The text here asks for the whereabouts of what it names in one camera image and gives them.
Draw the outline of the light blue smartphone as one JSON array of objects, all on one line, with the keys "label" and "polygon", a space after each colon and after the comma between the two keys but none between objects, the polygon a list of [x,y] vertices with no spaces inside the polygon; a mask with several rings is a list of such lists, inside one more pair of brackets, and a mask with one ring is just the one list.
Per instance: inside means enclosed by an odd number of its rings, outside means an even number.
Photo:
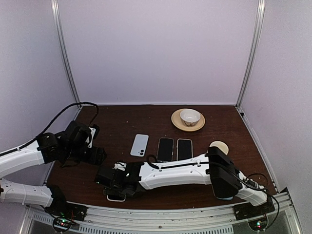
[{"label": "light blue smartphone", "polygon": [[149,136],[144,134],[136,134],[132,148],[130,151],[131,156],[143,157],[146,153]]}]

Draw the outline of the light blue phone case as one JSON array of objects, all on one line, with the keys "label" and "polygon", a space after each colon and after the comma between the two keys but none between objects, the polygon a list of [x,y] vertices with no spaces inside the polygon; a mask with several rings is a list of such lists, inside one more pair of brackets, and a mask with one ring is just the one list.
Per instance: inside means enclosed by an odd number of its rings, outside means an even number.
[{"label": "light blue phone case", "polygon": [[231,196],[231,197],[223,197],[223,198],[218,197],[217,199],[229,201],[229,200],[233,199],[233,196]]}]

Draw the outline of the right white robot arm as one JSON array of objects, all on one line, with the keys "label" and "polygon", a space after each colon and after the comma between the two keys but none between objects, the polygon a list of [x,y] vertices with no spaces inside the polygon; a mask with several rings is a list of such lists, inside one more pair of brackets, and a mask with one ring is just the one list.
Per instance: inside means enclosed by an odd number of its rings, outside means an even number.
[{"label": "right white robot arm", "polygon": [[107,198],[125,201],[137,193],[175,185],[211,185],[216,198],[237,196],[250,203],[254,215],[269,206],[264,186],[245,176],[217,146],[194,158],[171,162],[117,162],[113,168],[101,166],[95,183],[106,191]]}]

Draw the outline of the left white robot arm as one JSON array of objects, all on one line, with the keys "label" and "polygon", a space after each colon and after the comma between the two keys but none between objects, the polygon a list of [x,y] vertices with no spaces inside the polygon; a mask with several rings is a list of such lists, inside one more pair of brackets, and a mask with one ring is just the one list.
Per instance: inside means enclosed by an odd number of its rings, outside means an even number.
[{"label": "left white robot arm", "polygon": [[68,127],[59,133],[43,133],[35,139],[0,155],[0,201],[21,204],[34,204],[52,208],[59,216],[70,212],[70,205],[58,186],[31,186],[6,180],[5,177],[20,170],[49,164],[54,161],[62,165],[72,159],[101,165],[107,154],[101,147],[93,145],[99,133],[99,127],[86,126],[71,121]]}]

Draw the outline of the beige ceramic saucer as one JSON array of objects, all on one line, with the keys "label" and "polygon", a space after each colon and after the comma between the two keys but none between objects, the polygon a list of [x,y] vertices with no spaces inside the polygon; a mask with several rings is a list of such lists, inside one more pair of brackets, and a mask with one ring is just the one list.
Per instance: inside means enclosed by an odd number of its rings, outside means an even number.
[{"label": "beige ceramic saucer", "polygon": [[205,125],[205,117],[197,110],[184,108],[171,115],[172,124],[185,132],[195,132]]}]

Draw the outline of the white ceramic bowl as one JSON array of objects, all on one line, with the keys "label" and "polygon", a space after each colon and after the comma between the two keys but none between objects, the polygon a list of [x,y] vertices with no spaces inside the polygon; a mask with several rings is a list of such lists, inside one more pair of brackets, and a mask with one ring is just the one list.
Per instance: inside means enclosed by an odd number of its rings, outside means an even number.
[{"label": "white ceramic bowl", "polygon": [[188,127],[193,127],[198,124],[201,115],[198,111],[193,109],[184,109],[180,112],[180,118]]}]

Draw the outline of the cream ceramic mug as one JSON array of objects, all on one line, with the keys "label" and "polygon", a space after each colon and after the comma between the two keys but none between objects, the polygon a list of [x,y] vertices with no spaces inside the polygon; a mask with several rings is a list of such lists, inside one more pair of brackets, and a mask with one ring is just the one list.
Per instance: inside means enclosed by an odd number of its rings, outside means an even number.
[{"label": "cream ceramic mug", "polygon": [[228,155],[229,147],[226,143],[222,141],[213,141],[209,147],[217,147],[219,148],[225,155]]}]

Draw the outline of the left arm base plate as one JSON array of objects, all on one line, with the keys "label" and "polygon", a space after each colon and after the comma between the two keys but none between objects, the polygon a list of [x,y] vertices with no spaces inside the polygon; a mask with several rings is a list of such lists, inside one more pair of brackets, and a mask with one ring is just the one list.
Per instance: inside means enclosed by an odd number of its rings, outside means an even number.
[{"label": "left arm base plate", "polygon": [[45,207],[45,210],[55,217],[62,217],[72,221],[84,221],[88,208],[83,205],[66,203],[64,206]]}]

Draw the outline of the aluminium front rail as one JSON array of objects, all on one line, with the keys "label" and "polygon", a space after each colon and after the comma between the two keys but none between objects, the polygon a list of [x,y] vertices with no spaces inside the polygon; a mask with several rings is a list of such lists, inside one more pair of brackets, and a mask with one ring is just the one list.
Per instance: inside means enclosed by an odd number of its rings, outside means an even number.
[{"label": "aluminium front rail", "polygon": [[[237,204],[178,210],[130,210],[87,206],[84,221],[75,221],[65,234],[303,234],[288,191],[275,195],[280,212],[258,216],[272,225],[265,232],[251,228],[252,218],[238,220]],[[58,234],[53,218],[40,207],[26,206],[18,234]]]}]

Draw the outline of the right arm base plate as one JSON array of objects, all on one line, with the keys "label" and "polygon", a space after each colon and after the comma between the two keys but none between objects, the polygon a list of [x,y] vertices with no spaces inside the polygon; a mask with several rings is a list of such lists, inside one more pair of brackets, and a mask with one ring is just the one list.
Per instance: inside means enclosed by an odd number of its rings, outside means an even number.
[{"label": "right arm base plate", "polygon": [[253,206],[251,203],[243,203],[233,206],[236,220],[249,219],[275,211],[275,206],[271,198],[259,206]]}]

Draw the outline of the left aluminium frame post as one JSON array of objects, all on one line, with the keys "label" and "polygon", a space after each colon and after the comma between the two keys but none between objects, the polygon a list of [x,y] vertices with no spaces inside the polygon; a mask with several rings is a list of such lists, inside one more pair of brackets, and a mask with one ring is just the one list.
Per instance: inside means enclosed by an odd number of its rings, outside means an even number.
[{"label": "left aluminium frame post", "polygon": [[63,28],[61,24],[61,16],[60,16],[60,11],[59,11],[59,1],[51,0],[51,6],[52,6],[52,13],[53,13],[54,21],[55,21],[58,42],[60,46],[61,57],[62,57],[66,77],[69,82],[70,90],[71,90],[71,93],[75,102],[80,102],[80,98],[78,96],[78,91],[77,91],[76,84],[73,78],[73,73],[72,73],[72,69],[70,66],[70,61],[69,61],[69,57],[68,57],[67,49],[65,45],[65,38],[64,38]]}]

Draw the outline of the aluminium frame post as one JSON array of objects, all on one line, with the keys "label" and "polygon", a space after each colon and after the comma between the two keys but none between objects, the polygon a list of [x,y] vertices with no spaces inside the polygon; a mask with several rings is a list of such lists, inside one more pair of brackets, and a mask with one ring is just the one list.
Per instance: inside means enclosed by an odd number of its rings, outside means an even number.
[{"label": "aluminium frame post", "polygon": [[247,91],[247,86],[249,79],[252,74],[252,69],[254,66],[254,61],[256,57],[256,52],[257,48],[259,45],[261,33],[262,33],[262,28],[263,28],[263,22],[264,22],[264,17],[265,17],[265,6],[266,6],[266,1],[265,0],[259,0],[258,1],[258,7],[257,7],[257,13],[255,17],[255,24],[254,24],[254,31],[253,31],[253,38],[252,38],[252,43],[251,43],[251,48],[249,52],[249,57],[241,85],[241,89],[238,95],[238,99],[236,101],[235,107],[237,109],[241,109],[243,99],[245,96],[245,93]]},{"label": "aluminium frame post", "polygon": [[78,91],[77,91],[76,84],[73,78],[73,73],[72,73],[72,69],[70,66],[70,61],[69,61],[69,57],[68,57],[67,49],[65,45],[65,38],[64,38],[63,28],[61,24],[61,16],[60,16],[60,11],[59,11],[59,1],[51,0],[51,6],[52,6],[52,13],[53,13],[54,21],[55,21],[58,42],[60,46],[61,57],[62,57],[66,77],[69,82],[70,90],[71,90],[71,93],[75,102],[80,102],[80,98],[78,96]]}]

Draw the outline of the right aluminium frame post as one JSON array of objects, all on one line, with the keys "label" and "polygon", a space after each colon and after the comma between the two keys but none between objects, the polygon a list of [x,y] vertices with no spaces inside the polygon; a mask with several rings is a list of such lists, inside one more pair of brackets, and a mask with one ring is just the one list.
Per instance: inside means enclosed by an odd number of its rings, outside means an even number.
[{"label": "right aluminium frame post", "polygon": [[257,13],[255,17],[255,24],[254,24],[254,31],[253,31],[253,38],[252,38],[252,43],[251,43],[251,48],[249,52],[249,57],[241,85],[241,89],[238,95],[238,99],[236,101],[235,107],[237,109],[241,109],[243,99],[245,96],[245,93],[247,91],[247,86],[249,79],[252,74],[252,69],[254,66],[254,61],[256,57],[256,52],[257,48],[259,45],[261,33],[262,33],[262,28],[263,28],[263,22],[264,22],[264,17],[265,17],[265,6],[266,6],[266,1],[265,0],[259,0],[258,1],[258,7],[257,7]]}]

